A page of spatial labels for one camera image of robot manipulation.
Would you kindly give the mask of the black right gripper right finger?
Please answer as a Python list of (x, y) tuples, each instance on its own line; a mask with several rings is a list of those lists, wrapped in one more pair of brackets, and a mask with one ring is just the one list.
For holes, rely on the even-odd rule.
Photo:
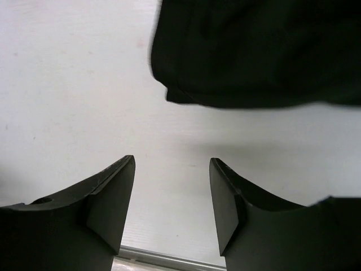
[(359, 270), (360, 199), (310, 206), (280, 198), (209, 163), (219, 253), (227, 270)]

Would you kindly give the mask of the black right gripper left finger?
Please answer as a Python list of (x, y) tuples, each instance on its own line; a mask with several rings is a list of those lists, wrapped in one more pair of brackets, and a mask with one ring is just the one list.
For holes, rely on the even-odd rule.
[(2, 270), (111, 270), (135, 176), (126, 155), (31, 204), (1, 208)]

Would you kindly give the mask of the black pleated skirt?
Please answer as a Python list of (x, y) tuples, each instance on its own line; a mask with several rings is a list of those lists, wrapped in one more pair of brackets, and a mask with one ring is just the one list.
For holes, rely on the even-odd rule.
[(166, 100), (360, 106), (359, 1), (162, 1), (151, 70)]

